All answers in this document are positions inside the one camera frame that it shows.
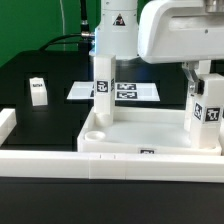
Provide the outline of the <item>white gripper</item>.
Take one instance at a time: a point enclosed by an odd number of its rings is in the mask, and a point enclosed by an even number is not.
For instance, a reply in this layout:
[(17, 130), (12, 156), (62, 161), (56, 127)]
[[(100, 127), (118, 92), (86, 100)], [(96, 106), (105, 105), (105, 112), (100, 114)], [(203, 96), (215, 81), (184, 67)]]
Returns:
[(224, 59), (224, 11), (208, 12), (205, 0), (152, 0), (141, 12), (138, 54), (151, 64), (183, 62), (188, 92), (202, 95), (199, 63), (189, 61)]

